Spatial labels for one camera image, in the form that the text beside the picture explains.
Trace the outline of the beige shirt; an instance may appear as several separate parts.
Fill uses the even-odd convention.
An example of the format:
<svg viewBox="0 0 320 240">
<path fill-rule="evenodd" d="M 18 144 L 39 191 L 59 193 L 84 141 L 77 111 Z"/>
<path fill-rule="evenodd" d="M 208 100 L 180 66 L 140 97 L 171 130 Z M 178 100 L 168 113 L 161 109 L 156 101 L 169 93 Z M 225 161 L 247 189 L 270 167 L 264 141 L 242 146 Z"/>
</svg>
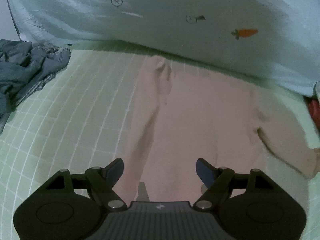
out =
<svg viewBox="0 0 320 240">
<path fill-rule="evenodd" d="M 204 189 L 199 158 L 238 173 L 281 161 L 280 178 L 303 187 L 319 172 L 297 118 L 267 88 L 217 72 L 173 72 L 153 56 L 140 69 L 135 109 L 114 190 L 134 200 L 195 202 Z"/>
</svg>

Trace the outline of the plaid checked garment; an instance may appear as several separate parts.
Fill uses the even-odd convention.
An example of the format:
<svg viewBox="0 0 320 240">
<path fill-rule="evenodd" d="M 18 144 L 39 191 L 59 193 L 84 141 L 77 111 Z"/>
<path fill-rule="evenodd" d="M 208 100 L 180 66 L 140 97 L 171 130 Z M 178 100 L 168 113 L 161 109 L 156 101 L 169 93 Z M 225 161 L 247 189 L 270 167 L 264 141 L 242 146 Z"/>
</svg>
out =
<svg viewBox="0 0 320 240">
<path fill-rule="evenodd" d="M 17 95 L 16 100 L 14 102 L 15 106 L 18 106 L 20 103 L 22 103 L 24 100 L 29 98 L 31 95 L 33 95 L 35 92 L 38 92 L 44 88 L 44 86 L 52 81 L 56 77 L 55 73 L 52 73 L 45 77 L 43 80 L 36 82 L 32 86 L 29 86 L 29 88 L 22 89 Z"/>
</svg>

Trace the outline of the blue denim garment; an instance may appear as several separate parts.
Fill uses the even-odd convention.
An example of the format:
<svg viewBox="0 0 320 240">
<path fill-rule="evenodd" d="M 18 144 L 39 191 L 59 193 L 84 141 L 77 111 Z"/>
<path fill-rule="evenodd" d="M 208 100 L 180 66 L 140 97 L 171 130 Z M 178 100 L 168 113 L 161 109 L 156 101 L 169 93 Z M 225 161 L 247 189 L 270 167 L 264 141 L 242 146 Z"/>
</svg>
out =
<svg viewBox="0 0 320 240">
<path fill-rule="evenodd" d="M 68 48 L 1 39 L 1 130 L 17 107 L 16 95 L 67 67 L 70 58 Z"/>
</svg>

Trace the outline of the light blue carrot-print quilt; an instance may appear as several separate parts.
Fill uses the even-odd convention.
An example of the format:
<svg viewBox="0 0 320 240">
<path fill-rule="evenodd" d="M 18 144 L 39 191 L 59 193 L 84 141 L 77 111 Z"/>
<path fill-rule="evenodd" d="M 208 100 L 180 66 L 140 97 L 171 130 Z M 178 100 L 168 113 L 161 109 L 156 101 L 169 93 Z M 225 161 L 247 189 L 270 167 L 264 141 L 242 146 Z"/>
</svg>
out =
<svg viewBox="0 0 320 240">
<path fill-rule="evenodd" d="M 319 0 L 8 0 L 21 38 L 121 40 L 319 89 Z"/>
</svg>

